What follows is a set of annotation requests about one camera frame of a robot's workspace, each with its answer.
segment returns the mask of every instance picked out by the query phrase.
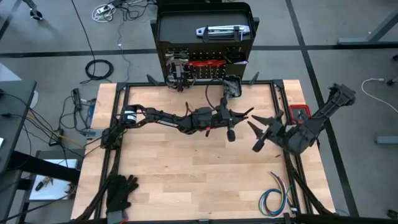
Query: concrete floor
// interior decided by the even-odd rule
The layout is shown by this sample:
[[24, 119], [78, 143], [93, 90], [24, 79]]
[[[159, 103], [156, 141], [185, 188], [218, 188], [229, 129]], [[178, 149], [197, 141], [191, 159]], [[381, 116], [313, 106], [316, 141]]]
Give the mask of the concrete floor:
[[[88, 31], [93, 50], [117, 50], [117, 28], [121, 22], [120, 12], [113, 21], [99, 24], [91, 20], [91, 12], [108, 0], [76, 1], [78, 12]], [[254, 16], [260, 17], [255, 45], [298, 45], [297, 36], [285, 1], [247, 0]], [[0, 1], [0, 26], [13, 8], [15, 0]], [[91, 56], [4, 58], [1, 54], [27, 52], [64, 52], [89, 50], [83, 30], [70, 1], [35, 0], [45, 21], [37, 22], [29, 17], [24, 4], [17, 8], [11, 23], [0, 37], [0, 62], [25, 80], [36, 80], [40, 93], [35, 110], [51, 124], [57, 124], [62, 101], [73, 88], [79, 88], [81, 97], [96, 96], [101, 82], [86, 80], [84, 67]], [[304, 41], [307, 45], [334, 45], [339, 37], [362, 37], [371, 32], [383, 19], [398, 8], [395, 0], [292, 0]], [[155, 19], [157, 8], [150, 6], [146, 13], [135, 21], [126, 22], [122, 28], [124, 49], [154, 49], [149, 21]], [[393, 28], [383, 40], [398, 40], [398, 28]], [[396, 49], [369, 50], [311, 50], [310, 60], [317, 76], [324, 99], [327, 88], [334, 82], [343, 83], [357, 92], [354, 106], [339, 110], [331, 119], [339, 149], [353, 191], [354, 199], [362, 217], [386, 218], [386, 210], [398, 210], [398, 195], [395, 186], [398, 167], [397, 146], [378, 146], [373, 138], [377, 134], [398, 134], [396, 113], [390, 107], [366, 96], [360, 89], [363, 80], [390, 79], [397, 75], [398, 63], [391, 57]], [[127, 63], [120, 55], [102, 55], [96, 58], [109, 60], [114, 65], [110, 77], [113, 82], [126, 79]], [[146, 74], [161, 79], [159, 59], [156, 54], [129, 54], [132, 62], [132, 82], [146, 82]], [[249, 80], [256, 71], [260, 79], [299, 79], [307, 104], [312, 111], [318, 109], [314, 91], [308, 76], [302, 53], [299, 50], [252, 51], [244, 78]], [[106, 73], [107, 68], [98, 65], [96, 73]], [[387, 87], [371, 82], [365, 87], [394, 106], [398, 86]], [[27, 125], [33, 133], [37, 131]], [[84, 144], [85, 140], [74, 131], [66, 135]], [[325, 133], [320, 136], [321, 156], [336, 208], [348, 211], [341, 184], [336, 172], [331, 149]], [[34, 151], [52, 150], [45, 143], [32, 138]], [[17, 150], [28, 153], [26, 137], [21, 134]], [[22, 192], [16, 195], [12, 214], [17, 213]], [[57, 223], [69, 219], [73, 201], [57, 202], [49, 207], [29, 213], [30, 223]]]

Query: black metal frame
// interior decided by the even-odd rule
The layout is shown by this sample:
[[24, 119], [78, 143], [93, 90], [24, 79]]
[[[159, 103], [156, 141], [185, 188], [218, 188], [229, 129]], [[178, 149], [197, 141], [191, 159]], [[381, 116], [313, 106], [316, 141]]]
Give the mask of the black metal frame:
[[[195, 85], [220, 85], [219, 83], [215, 82], [196, 82]], [[250, 85], [250, 81], [242, 81], [242, 85]], [[290, 114], [289, 114], [289, 104], [286, 98], [286, 92], [283, 84], [283, 80], [258, 80], [254, 83], [254, 85], [269, 85], [271, 88], [271, 95], [272, 95], [272, 102], [274, 104], [275, 108], [275, 113], [277, 113], [280, 110], [279, 102], [278, 102], [278, 97], [276, 94], [276, 89], [280, 91], [281, 97], [282, 97], [282, 102], [283, 102], [283, 107], [285, 108], [286, 111], [286, 118], [288, 124], [291, 123], [290, 120]], [[126, 106], [129, 101], [129, 92], [130, 88], [132, 87], [140, 87], [140, 86], [155, 86], [153, 83], [117, 83], [116, 85], [116, 94], [114, 97], [114, 102], [113, 102], [113, 109], [112, 109], [112, 117], [111, 117], [111, 122], [109, 126], [112, 126], [116, 122], [116, 117], [115, 115], [118, 113], [118, 106], [119, 106], [119, 101], [121, 97], [122, 90], [124, 90], [124, 99], [123, 99], [123, 106]], [[166, 83], [159, 83], [158, 86], [167, 86]], [[107, 178], [107, 173], [108, 173], [108, 166], [109, 166], [109, 159], [111, 155], [111, 150], [106, 149], [105, 156], [104, 156], [104, 161], [103, 161], [103, 167], [101, 171], [101, 178], [99, 182], [99, 188], [105, 183], [105, 180]], [[284, 158], [285, 158], [285, 163], [287, 161], [287, 156], [290, 156], [288, 152], [284, 151]], [[301, 158], [300, 156], [295, 156], [296, 159], [296, 166], [298, 169], [298, 173], [300, 178], [304, 181], [305, 183], [305, 176], [304, 176], [304, 171], [303, 171], [303, 166], [301, 163]], [[116, 155], [114, 158], [114, 166], [113, 166], [113, 171], [118, 173], [119, 169], [119, 161], [120, 161], [120, 150], [116, 150]], [[292, 185], [292, 197], [293, 197], [293, 203], [295, 207], [297, 207], [297, 212], [301, 213], [300, 205], [299, 205], [299, 198], [297, 195], [297, 188], [295, 186], [295, 181], [294, 177], [289, 174], [289, 182]], [[308, 198], [303, 194], [304, 196], [304, 202], [305, 202], [305, 208], [307, 209], [308, 213], [312, 214], [312, 206], [308, 200]], [[101, 209], [102, 209], [102, 199], [99, 201], [98, 206], [95, 209], [94, 213], [94, 218], [98, 219], [101, 216]], [[270, 218], [253, 218], [253, 219], [233, 219], [233, 220], [212, 220], [212, 223], [285, 223], [286, 218], [277, 218], [277, 219], [270, 219]], [[156, 222], [140, 222], [140, 223], [198, 223], [198, 220], [179, 220], [179, 221], [156, 221]]]

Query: wooden table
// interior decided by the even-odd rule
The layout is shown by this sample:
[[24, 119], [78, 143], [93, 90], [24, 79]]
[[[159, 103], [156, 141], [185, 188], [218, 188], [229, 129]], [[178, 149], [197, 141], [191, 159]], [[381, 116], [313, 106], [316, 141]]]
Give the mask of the wooden table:
[[[298, 80], [285, 80], [284, 84], [290, 105], [305, 104]], [[92, 128], [109, 126], [115, 89], [115, 84], [100, 86]], [[222, 86], [209, 87], [213, 105], [221, 97]], [[182, 93], [167, 87], [133, 87], [129, 96], [130, 105], [142, 104], [180, 116], [185, 114], [186, 101], [193, 108], [208, 106], [205, 86]], [[229, 99], [228, 107], [237, 112], [255, 107], [251, 114], [275, 115], [269, 85], [243, 85], [243, 95]], [[257, 209], [259, 197], [267, 189], [277, 188], [269, 172], [290, 185], [283, 153], [270, 141], [261, 152], [252, 151], [256, 137], [246, 122], [238, 124], [235, 133], [235, 142], [228, 142], [225, 128], [211, 130], [208, 138], [204, 132], [187, 136], [159, 124], [130, 129], [123, 137], [119, 166], [119, 174], [139, 178], [139, 188], [129, 196], [132, 205], [126, 211], [130, 220], [264, 218]], [[86, 151], [98, 144], [91, 144]], [[104, 149], [97, 149], [84, 160], [72, 218], [84, 211], [98, 190], [104, 153]], [[334, 211], [318, 148], [314, 145], [301, 156], [308, 186], [327, 209]], [[303, 209], [302, 194], [299, 197]], [[268, 204], [277, 208], [280, 195], [270, 195]]]

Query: cable bundle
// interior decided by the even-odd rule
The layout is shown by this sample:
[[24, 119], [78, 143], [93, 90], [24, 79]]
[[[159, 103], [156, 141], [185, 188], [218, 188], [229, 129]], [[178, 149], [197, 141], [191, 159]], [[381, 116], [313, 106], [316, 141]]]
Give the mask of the cable bundle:
[[[271, 172], [270, 174], [271, 174], [271, 176], [273, 176], [273, 178], [275, 178], [276, 182], [279, 185], [279, 189], [269, 189], [261, 195], [261, 197], [259, 199], [259, 204], [258, 204], [259, 211], [267, 217], [278, 218], [278, 217], [280, 217], [281, 214], [283, 214], [283, 212], [286, 208], [286, 204], [289, 204], [289, 207], [292, 209], [293, 212], [295, 212], [296, 209], [293, 207], [292, 200], [288, 196], [288, 192], [289, 192], [291, 186], [288, 189], [286, 189], [285, 183], [280, 179], [279, 176], [277, 176], [273, 172]], [[276, 192], [276, 193], [280, 194], [280, 196], [281, 196], [280, 206], [279, 206], [279, 209], [276, 211], [272, 211], [267, 206], [267, 198], [271, 192]]]

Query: work glove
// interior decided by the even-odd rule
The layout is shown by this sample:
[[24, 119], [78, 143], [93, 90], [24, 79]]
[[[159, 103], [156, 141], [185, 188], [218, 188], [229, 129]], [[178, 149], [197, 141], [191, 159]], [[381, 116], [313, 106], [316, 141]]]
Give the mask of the work glove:
[[112, 175], [106, 198], [106, 213], [123, 211], [131, 206], [127, 201], [129, 194], [138, 188], [137, 177], [130, 175], [126, 179], [123, 175]]

